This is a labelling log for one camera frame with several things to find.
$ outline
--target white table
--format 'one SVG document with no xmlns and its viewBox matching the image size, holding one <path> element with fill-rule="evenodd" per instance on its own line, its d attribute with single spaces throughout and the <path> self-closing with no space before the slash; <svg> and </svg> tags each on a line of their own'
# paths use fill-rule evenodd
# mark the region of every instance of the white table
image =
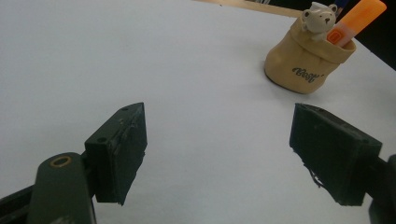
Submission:
<svg viewBox="0 0 396 224">
<path fill-rule="evenodd" d="M 0 1 L 0 198 L 144 102 L 147 156 L 123 207 L 95 203 L 98 223 L 369 223 L 368 195 L 335 203 L 292 152 L 293 109 L 329 110 L 387 160 L 396 73 L 357 42 L 318 91 L 279 88 L 263 60 L 294 20 L 186 0 Z"/>
</svg>

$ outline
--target orange marker cap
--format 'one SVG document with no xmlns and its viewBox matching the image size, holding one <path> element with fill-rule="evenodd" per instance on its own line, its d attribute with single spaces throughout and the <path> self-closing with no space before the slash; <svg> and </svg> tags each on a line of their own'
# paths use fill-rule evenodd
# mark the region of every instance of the orange marker cap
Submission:
<svg viewBox="0 0 396 224">
<path fill-rule="evenodd" d="M 387 6 L 379 0 L 360 0 L 340 22 L 358 34 L 386 9 Z"/>
</svg>

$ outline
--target white bear figure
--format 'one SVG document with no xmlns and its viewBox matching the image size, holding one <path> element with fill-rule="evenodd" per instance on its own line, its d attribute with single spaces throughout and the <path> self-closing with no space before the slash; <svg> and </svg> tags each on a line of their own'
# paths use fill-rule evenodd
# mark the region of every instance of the white bear figure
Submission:
<svg viewBox="0 0 396 224">
<path fill-rule="evenodd" d="M 303 11 L 303 31 L 310 31 L 313 40 L 323 40 L 326 38 L 327 32 L 332 29 L 335 24 L 335 12 L 337 6 L 331 4 L 325 8 L 306 9 Z"/>
</svg>

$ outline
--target beige pot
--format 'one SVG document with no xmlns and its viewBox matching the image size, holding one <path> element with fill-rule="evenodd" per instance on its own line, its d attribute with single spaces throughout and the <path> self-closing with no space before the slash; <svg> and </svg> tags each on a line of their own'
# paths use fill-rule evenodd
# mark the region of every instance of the beige pot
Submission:
<svg viewBox="0 0 396 224">
<path fill-rule="evenodd" d="M 265 74 L 276 84 L 299 93 L 311 93 L 323 85 L 327 76 L 355 51 L 353 41 L 343 48 L 327 40 L 315 41 L 302 30 L 297 18 L 285 37 L 267 55 Z"/>
</svg>

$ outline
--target screw hole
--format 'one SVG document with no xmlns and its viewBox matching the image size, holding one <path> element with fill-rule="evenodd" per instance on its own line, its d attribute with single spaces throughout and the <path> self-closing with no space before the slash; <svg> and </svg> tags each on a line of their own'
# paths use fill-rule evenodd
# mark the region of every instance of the screw hole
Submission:
<svg viewBox="0 0 396 224">
<path fill-rule="evenodd" d="M 105 137 L 101 137 L 98 138 L 96 141 L 98 141 L 98 143 L 104 143 L 107 139 Z"/>
<path fill-rule="evenodd" d="M 72 162 L 72 159 L 69 156 L 62 156 L 51 161 L 50 166 L 55 168 L 61 168 L 68 165 L 70 162 Z"/>
</svg>

